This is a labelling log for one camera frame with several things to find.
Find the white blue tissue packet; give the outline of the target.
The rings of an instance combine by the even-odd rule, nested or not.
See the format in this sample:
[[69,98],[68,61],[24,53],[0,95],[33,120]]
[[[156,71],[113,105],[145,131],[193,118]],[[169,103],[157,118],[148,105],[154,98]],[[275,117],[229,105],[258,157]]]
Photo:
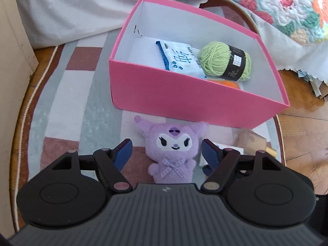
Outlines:
[[156,41],[156,45],[161,53],[165,70],[196,78],[206,77],[189,44],[161,40]]

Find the orange object in box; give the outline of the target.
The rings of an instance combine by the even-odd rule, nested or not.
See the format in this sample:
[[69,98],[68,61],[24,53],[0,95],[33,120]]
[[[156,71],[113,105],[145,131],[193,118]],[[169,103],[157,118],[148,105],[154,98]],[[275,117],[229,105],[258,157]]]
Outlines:
[[227,87],[240,89],[240,85],[237,82],[227,81],[227,80],[217,80],[217,79],[210,79],[210,81],[217,84],[225,85]]

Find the striped oval rug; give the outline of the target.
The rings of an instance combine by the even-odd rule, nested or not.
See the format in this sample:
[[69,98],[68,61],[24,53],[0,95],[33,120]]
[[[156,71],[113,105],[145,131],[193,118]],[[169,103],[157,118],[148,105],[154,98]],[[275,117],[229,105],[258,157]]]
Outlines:
[[[231,20],[225,11],[227,7],[225,1],[211,0],[201,9]],[[233,5],[231,10],[242,20],[237,24],[255,32],[254,24],[239,6]],[[145,140],[137,132],[134,117],[141,116],[153,123],[196,122],[124,110],[113,104],[109,58],[121,29],[57,49],[26,110],[16,190],[68,150],[86,155],[101,148],[114,148],[125,139],[132,141],[133,152],[123,175],[131,184],[151,183],[148,167],[152,160],[145,152]],[[277,137],[273,119],[252,128],[269,142]],[[207,123],[205,137],[227,146],[233,146],[235,135],[244,129]]]

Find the papers under bed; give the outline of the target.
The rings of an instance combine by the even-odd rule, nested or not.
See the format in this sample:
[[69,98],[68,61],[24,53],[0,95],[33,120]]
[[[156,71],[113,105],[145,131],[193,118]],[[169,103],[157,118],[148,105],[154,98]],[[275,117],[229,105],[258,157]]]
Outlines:
[[298,70],[297,75],[299,78],[303,78],[306,82],[310,83],[312,90],[314,91],[314,94],[317,98],[322,99],[327,97],[327,84],[324,81],[314,78],[302,70]]

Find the pink cardboard box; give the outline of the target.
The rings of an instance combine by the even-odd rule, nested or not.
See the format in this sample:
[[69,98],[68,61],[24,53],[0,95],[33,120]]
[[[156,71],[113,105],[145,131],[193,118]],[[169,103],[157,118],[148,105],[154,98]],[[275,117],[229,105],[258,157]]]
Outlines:
[[[241,89],[165,69],[156,42],[201,49],[225,42],[251,57]],[[171,0],[138,0],[109,58],[113,104],[120,109],[252,129],[290,105],[284,84],[255,32],[212,12]]]

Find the green yarn ball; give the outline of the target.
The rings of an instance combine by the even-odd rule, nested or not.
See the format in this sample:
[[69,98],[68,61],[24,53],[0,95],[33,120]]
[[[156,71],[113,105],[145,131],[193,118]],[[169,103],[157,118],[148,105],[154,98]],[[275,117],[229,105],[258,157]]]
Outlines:
[[251,57],[242,49],[213,41],[199,51],[197,58],[208,76],[229,81],[250,79]]

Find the purple plush toy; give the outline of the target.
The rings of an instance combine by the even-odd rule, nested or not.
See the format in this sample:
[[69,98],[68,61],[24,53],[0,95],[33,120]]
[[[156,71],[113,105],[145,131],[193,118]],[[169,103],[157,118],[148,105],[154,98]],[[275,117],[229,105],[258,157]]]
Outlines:
[[153,123],[134,117],[137,132],[145,140],[147,156],[154,162],[148,173],[156,184],[188,184],[192,182],[202,138],[208,123]]

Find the beige gold-capped cosmetic bottle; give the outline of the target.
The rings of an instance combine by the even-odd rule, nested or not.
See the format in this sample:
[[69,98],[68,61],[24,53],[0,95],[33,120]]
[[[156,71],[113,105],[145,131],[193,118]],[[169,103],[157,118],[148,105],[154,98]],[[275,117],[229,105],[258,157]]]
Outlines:
[[235,135],[235,145],[242,148],[246,155],[254,156],[257,151],[263,150],[274,158],[277,157],[277,151],[267,144],[266,138],[250,129],[241,129],[237,135]]

